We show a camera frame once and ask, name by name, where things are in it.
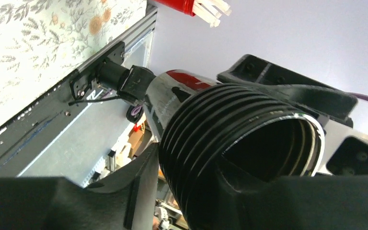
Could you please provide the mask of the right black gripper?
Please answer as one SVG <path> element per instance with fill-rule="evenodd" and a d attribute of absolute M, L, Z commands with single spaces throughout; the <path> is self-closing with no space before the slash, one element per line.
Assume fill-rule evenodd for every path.
<path fill-rule="evenodd" d="M 246 54 L 217 75 L 222 83 L 239 83 L 257 89 L 310 113 L 353 127 L 350 113 L 358 99 L 259 57 Z"/>

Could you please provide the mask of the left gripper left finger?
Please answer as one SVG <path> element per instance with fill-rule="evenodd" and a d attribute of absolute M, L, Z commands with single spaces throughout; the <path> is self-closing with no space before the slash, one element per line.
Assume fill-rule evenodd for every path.
<path fill-rule="evenodd" d="M 159 145 L 82 188 L 62 177 L 0 178 L 0 230 L 150 230 Z"/>

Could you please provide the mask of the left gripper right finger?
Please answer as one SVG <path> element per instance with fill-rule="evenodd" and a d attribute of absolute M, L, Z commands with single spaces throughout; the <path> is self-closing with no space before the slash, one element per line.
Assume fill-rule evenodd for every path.
<path fill-rule="evenodd" d="M 368 230 L 368 176 L 263 182 L 218 158 L 204 179 L 214 230 Z"/>

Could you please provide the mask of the stack of black cups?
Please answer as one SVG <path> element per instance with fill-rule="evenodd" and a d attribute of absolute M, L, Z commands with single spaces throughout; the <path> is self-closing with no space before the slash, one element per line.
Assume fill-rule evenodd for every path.
<path fill-rule="evenodd" d="M 271 182 L 313 177 L 323 157 L 312 115 L 245 85 L 170 70 L 149 85 L 145 105 L 161 171 L 192 230 L 213 230 L 204 173 L 218 158 Z"/>

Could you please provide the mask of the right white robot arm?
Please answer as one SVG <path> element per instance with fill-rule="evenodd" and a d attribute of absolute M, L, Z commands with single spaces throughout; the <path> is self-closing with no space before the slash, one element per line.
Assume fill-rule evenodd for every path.
<path fill-rule="evenodd" d="M 70 77 L 75 104 L 82 101 L 83 93 L 98 84 L 115 90 L 131 105 L 143 105 L 149 85 L 156 79 L 147 68 L 127 69 L 106 57 L 95 60 L 84 71 L 73 71 Z M 357 97 L 250 54 L 219 73 L 217 81 L 245 85 L 309 113 L 353 125 L 349 115 Z"/>

